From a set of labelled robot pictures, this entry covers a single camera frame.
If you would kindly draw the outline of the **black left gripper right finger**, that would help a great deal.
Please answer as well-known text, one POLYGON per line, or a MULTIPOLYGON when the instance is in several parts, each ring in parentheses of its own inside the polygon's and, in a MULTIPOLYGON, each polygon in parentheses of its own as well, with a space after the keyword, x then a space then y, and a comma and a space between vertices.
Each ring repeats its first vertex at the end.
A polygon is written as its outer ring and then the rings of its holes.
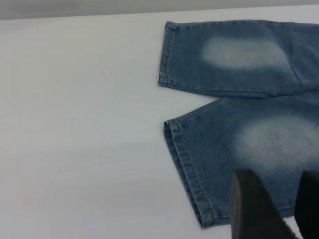
POLYGON ((295 204, 295 221, 304 239, 319 238, 319 172, 302 173, 295 204))

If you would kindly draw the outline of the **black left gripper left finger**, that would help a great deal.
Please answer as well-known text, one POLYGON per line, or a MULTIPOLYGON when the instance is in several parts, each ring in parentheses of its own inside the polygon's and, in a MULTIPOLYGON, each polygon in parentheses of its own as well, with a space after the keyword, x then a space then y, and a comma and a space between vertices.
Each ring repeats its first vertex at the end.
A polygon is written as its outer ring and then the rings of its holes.
POLYGON ((233 239, 295 239, 260 178, 250 169, 235 170, 231 184, 233 239))

